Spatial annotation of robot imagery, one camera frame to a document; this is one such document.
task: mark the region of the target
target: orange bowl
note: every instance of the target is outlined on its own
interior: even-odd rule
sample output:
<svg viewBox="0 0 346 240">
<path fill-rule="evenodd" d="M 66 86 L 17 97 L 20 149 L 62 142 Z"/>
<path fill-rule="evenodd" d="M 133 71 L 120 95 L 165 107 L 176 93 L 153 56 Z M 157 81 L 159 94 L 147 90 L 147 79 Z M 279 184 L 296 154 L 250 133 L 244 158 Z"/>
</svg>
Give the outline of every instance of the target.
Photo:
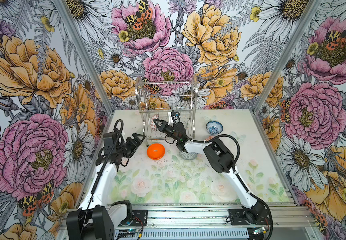
<svg viewBox="0 0 346 240">
<path fill-rule="evenodd" d="M 159 160 L 165 155 L 165 147 L 159 143 L 152 144 L 147 149 L 147 155 L 153 160 Z"/>
</svg>

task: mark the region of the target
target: gray patterned bowl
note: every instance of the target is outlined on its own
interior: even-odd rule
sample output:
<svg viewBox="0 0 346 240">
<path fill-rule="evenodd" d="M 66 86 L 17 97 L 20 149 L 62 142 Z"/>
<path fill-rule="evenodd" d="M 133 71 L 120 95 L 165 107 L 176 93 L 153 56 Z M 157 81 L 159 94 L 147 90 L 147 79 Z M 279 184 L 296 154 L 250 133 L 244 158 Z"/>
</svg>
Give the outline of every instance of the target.
<svg viewBox="0 0 346 240">
<path fill-rule="evenodd" d="M 222 124 L 217 121 L 209 121 L 206 124 L 206 129 L 211 134 L 220 134 L 224 130 L 224 128 L 222 127 Z"/>
</svg>

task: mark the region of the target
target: floral tabletop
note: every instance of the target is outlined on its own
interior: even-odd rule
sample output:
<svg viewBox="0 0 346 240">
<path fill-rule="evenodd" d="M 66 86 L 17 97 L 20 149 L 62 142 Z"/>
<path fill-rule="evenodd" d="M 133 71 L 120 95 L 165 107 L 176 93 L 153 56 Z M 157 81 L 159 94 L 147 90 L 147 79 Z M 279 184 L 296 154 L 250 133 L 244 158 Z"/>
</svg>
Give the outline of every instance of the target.
<svg viewBox="0 0 346 240">
<path fill-rule="evenodd" d="M 116 120 L 124 121 L 125 136 L 142 133 L 142 119 L 136 110 L 116 110 L 111 131 Z M 222 123 L 223 134 L 236 137 L 241 146 L 238 170 L 250 189 L 268 202 L 288 201 L 284 187 L 249 110 L 197 110 L 196 139 L 209 137 L 205 125 L 210 120 Z M 222 139 L 235 154 L 236 147 L 229 139 Z M 199 154 L 192 161 L 180 157 L 175 145 L 159 141 L 166 150 L 165 156 L 151 160 L 145 142 L 138 148 L 126 167 L 120 166 L 111 202 L 130 200 L 143 203 L 214 203 L 237 202 L 238 196 L 228 180 L 215 172 L 205 155 Z"/>
</svg>

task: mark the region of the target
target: metal dish rack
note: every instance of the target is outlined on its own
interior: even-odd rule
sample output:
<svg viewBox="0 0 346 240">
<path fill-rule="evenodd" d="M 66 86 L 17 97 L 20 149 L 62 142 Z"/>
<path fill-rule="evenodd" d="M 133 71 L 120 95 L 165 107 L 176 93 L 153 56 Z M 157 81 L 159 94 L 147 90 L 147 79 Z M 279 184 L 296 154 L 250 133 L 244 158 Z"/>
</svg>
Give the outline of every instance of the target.
<svg viewBox="0 0 346 240">
<path fill-rule="evenodd" d="M 158 89 L 161 84 L 175 84 L 179 85 L 181 89 L 188 89 L 188 91 L 173 93 L 170 96 L 162 96 L 151 89 Z M 152 129 L 150 120 L 154 115 L 159 115 L 159 119 L 171 122 L 171 111 L 177 111 L 180 113 L 180 120 L 186 128 L 186 134 L 189 137 L 195 137 L 195 115 L 197 108 L 197 93 L 198 85 L 196 77 L 193 76 L 188 81 L 161 81 L 161 82 L 149 82 L 137 77 L 136 80 L 136 98 L 138 102 L 138 110 L 140 112 L 143 121 L 143 134 L 146 136 L 145 142 L 147 146 L 151 144 L 151 141 L 161 141 L 171 139 L 166 134 Z M 169 107 L 157 106 L 155 98 L 162 102 L 171 102 L 171 99 L 180 99 L 180 104 L 170 104 Z"/>
</svg>

